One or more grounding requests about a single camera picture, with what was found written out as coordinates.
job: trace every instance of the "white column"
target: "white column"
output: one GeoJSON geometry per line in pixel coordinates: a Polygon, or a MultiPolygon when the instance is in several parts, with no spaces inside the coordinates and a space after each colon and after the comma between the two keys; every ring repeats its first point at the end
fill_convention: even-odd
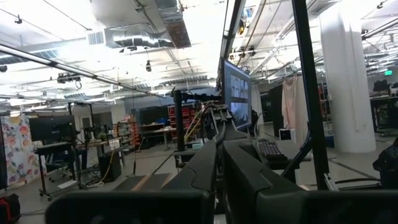
{"type": "Polygon", "coordinates": [[[124,102],[120,101],[118,104],[113,105],[111,108],[112,113],[112,123],[116,124],[118,121],[124,119],[124,115],[126,114],[126,110],[124,108],[124,102]]]}
{"type": "Polygon", "coordinates": [[[335,147],[343,152],[376,149],[361,24],[354,13],[361,4],[364,2],[347,0],[320,14],[335,147]]]}
{"type": "MultiPolygon", "coordinates": [[[[251,86],[251,108],[257,112],[258,115],[262,113],[260,89],[258,85],[251,86]]],[[[259,125],[264,124],[262,115],[259,116],[259,125]]]]}

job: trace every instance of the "trash can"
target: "trash can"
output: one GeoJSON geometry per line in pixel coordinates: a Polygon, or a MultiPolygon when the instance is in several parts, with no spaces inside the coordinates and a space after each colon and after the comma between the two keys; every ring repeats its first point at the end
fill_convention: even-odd
{"type": "Polygon", "coordinates": [[[373,169],[380,173],[380,183],[384,189],[398,189],[398,144],[383,150],[373,162],[373,169]]]}

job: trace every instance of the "black box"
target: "black box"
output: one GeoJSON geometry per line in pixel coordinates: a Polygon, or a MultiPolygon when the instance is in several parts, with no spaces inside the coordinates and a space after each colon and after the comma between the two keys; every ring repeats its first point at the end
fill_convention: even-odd
{"type": "Polygon", "coordinates": [[[112,162],[111,161],[112,157],[112,151],[107,152],[103,154],[102,156],[99,157],[99,170],[101,171],[101,178],[104,178],[106,171],[109,171],[106,177],[104,178],[103,182],[112,182],[116,180],[122,173],[122,168],[120,166],[120,157],[119,157],[119,152],[114,152],[112,162]]]}

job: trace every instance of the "floral curtain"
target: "floral curtain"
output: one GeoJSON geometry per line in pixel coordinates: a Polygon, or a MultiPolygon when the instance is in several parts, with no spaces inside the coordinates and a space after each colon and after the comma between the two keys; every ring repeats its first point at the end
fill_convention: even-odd
{"type": "Polygon", "coordinates": [[[29,118],[3,116],[1,127],[6,155],[7,186],[39,177],[39,158],[33,153],[29,118]]]}

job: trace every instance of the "concrete floor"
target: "concrete floor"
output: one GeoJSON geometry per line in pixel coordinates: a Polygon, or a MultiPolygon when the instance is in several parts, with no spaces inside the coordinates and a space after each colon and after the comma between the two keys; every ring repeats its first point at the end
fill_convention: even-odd
{"type": "MultiPolygon", "coordinates": [[[[261,127],[261,137],[273,139],[270,135],[273,135],[272,125],[265,124],[261,127]]],[[[337,152],[335,149],[328,149],[329,158],[329,168],[330,176],[334,181],[353,179],[353,178],[366,178],[375,177],[379,178],[379,174],[373,170],[372,163],[377,159],[379,153],[386,147],[392,144],[394,140],[393,137],[384,137],[377,139],[377,149],[375,152],[366,154],[348,154],[337,152]]],[[[173,149],[165,151],[163,145],[153,147],[148,150],[143,150],[141,153],[137,154],[137,174],[136,175],[146,175],[152,173],[166,158],[173,149]]],[[[96,162],[95,154],[90,154],[89,162],[96,162]]],[[[90,191],[103,191],[107,192],[119,185],[127,175],[132,173],[132,162],[134,160],[134,154],[126,156],[126,166],[123,167],[122,175],[112,183],[107,183],[102,187],[97,187],[94,189],[89,189],[90,191]]],[[[173,157],[171,157],[167,162],[157,171],[157,174],[171,172],[174,175],[177,174],[175,168],[175,163],[173,157]]],[[[52,186],[56,188],[59,183],[47,183],[47,186],[52,186]]],[[[313,168],[313,162],[304,162],[300,165],[299,177],[297,178],[297,183],[300,185],[309,185],[310,189],[315,189],[315,171],[313,168]]],[[[363,185],[368,184],[367,182],[360,182],[354,184],[339,185],[339,187],[347,185],[363,185]]],[[[41,188],[40,179],[34,180],[33,182],[23,185],[21,187],[8,190],[5,194],[18,194],[20,196],[19,200],[21,203],[21,213],[29,213],[38,210],[44,210],[50,202],[47,201],[45,197],[39,196],[39,188],[41,188]]],[[[44,223],[43,215],[25,215],[19,220],[20,224],[42,224],[44,223]]],[[[223,215],[217,216],[215,223],[223,224],[225,222],[225,217],[223,215]]]]}

